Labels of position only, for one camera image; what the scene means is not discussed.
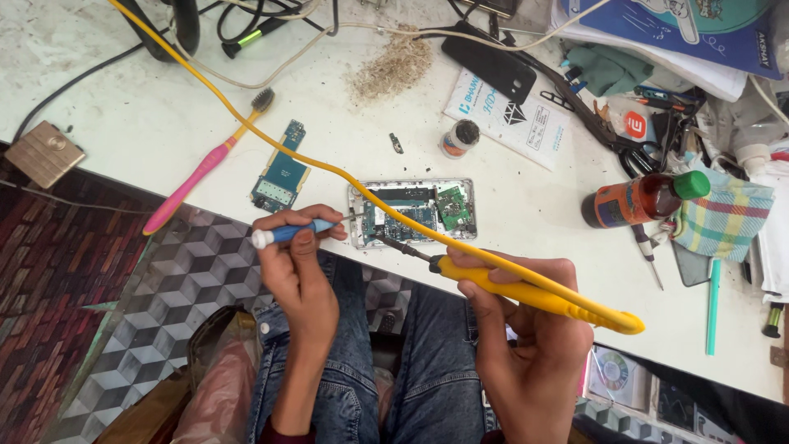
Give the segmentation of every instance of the white table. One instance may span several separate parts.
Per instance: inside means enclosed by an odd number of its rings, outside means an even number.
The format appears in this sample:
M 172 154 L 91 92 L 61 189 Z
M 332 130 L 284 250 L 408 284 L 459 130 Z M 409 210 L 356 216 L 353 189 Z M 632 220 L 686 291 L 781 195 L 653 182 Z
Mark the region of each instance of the white table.
M 159 0 L 140 4 L 155 24 L 166 25 L 169 12 Z M 290 23 L 231 61 L 215 36 L 220 10 L 202 16 L 196 57 L 240 81 L 262 81 L 316 34 L 302 21 Z M 311 18 L 331 23 L 331 7 L 321 6 Z M 234 13 L 231 19 L 229 24 L 240 29 L 249 15 Z M 487 20 L 482 15 L 473 19 L 477 24 Z M 452 24 L 457 16 L 441 0 L 394 0 L 380 11 L 345 0 L 340 20 L 427 27 Z M 87 5 L 82 0 L 5 0 L 0 2 L 0 30 L 0 139 L 7 141 L 38 101 L 139 42 L 120 13 L 102 0 Z M 343 74 L 374 58 L 387 41 L 388 36 L 358 28 L 342 28 L 338 36 L 324 38 L 275 79 L 276 101 L 256 125 L 279 139 L 288 122 L 297 119 L 307 131 L 299 152 L 343 167 L 360 180 L 472 178 L 479 229 L 474 246 L 534 258 L 569 258 L 577 266 L 583 295 L 632 312 L 646 324 L 646 331 L 637 336 L 597 329 L 596 341 L 781 400 L 782 372 L 768 361 L 770 345 L 779 341 L 760 333 L 767 308 L 747 292 L 750 286 L 740 278 L 739 264 L 724 265 L 716 355 L 706 356 L 709 286 L 685 288 L 671 248 L 662 246 L 655 253 L 666 287 L 662 292 L 630 230 L 594 230 L 581 218 L 578 207 L 585 195 L 627 177 L 615 155 L 594 141 L 578 118 L 572 118 L 572 144 L 564 147 L 553 172 L 486 137 L 462 160 L 448 160 L 437 142 L 454 122 L 442 110 L 460 68 L 441 54 L 440 40 L 432 40 L 435 61 L 416 88 L 375 105 L 357 107 L 349 101 Z M 558 65 L 557 42 L 532 53 Z M 553 89 L 538 77 L 535 93 Z M 221 81 L 215 84 L 242 114 L 249 111 L 254 92 Z M 88 155 L 79 167 L 161 195 L 175 190 L 238 126 L 191 74 L 178 65 L 157 62 L 146 50 L 71 88 L 29 128 L 42 119 L 60 128 L 73 125 L 69 137 Z M 395 153 L 389 133 L 399 137 L 405 154 Z M 245 135 L 187 203 L 247 224 L 265 216 L 248 195 L 272 150 L 253 134 Z M 324 203 L 345 210 L 347 189 L 340 177 L 313 168 L 297 207 Z M 655 230 L 647 227 L 648 233 Z M 325 242 L 323 248 L 456 292 L 454 282 L 392 249 L 359 251 L 348 242 Z M 443 247 L 420 249 L 438 254 Z

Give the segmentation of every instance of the hand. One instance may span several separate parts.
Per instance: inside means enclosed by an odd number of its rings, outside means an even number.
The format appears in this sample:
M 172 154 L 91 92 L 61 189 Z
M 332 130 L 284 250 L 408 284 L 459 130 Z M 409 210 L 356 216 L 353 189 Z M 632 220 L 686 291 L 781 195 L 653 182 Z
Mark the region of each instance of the hand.
M 326 205 L 311 205 L 258 219 L 252 228 L 271 230 L 283 225 L 306 225 L 316 218 L 339 222 L 342 213 Z M 348 235 L 342 224 L 320 233 L 304 229 L 290 242 L 272 243 L 257 251 L 260 278 L 285 312 L 291 350 L 323 356 L 324 360 L 339 319 L 337 298 L 316 256 L 319 239 L 327 237 L 344 240 Z
M 256 220 L 252 228 L 306 225 L 315 218 L 339 222 L 342 213 L 326 205 L 287 209 Z M 257 251 L 260 278 L 282 307 L 290 327 L 285 374 L 271 410 L 271 425 L 285 436 L 309 433 L 323 366 L 337 333 L 337 297 L 316 256 L 319 241 L 327 237 L 344 240 L 348 235 L 341 224 L 317 234 L 304 229 L 288 243 L 272 243 Z
M 521 280 L 460 251 L 447 249 L 457 266 L 488 267 L 498 284 Z M 578 290 L 575 266 L 567 259 L 516 258 L 509 261 Z M 458 283 L 477 316 L 477 373 L 485 395 L 510 444 L 559 444 L 570 433 L 575 393 L 594 334 L 589 324 L 493 295 L 470 280 Z M 507 344 L 505 323 L 518 334 L 518 346 Z

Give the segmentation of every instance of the blue jeans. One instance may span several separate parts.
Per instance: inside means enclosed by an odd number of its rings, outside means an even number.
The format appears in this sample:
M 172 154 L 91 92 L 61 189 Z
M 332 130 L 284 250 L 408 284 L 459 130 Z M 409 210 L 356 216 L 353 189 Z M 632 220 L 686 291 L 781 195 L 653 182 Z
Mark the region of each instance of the blue jeans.
M 319 254 L 319 260 L 337 295 L 340 319 L 312 413 L 318 443 L 478 444 L 482 435 L 498 428 L 474 370 L 477 321 L 471 306 L 461 297 L 417 284 L 403 326 L 406 343 L 392 406 L 379 435 L 361 267 L 334 255 Z M 274 407 L 290 342 L 277 303 L 255 318 L 259 327 L 268 325 L 268 332 L 260 334 L 264 351 L 252 392 L 248 444 L 256 443 Z

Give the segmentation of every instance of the blue paper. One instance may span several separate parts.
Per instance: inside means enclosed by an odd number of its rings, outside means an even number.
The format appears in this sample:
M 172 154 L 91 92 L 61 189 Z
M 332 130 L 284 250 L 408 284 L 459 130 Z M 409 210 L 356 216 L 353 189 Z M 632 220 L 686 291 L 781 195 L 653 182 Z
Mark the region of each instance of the blue paper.
M 598 0 L 562 0 L 570 18 Z M 611 0 L 580 23 L 780 80 L 769 44 L 770 0 Z

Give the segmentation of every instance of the plaid cloth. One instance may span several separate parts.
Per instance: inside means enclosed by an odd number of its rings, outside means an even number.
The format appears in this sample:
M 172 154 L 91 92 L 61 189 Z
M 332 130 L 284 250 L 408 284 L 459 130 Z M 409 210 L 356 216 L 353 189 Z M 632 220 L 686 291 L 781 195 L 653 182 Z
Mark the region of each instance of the plaid cloth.
M 772 207 L 772 188 L 694 167 L 707 175 L 712 185 L 703 198 L 684 201 L 674 214 L 674 240 L 705 256 L 742 262 L 751 239 L 765 224 Z

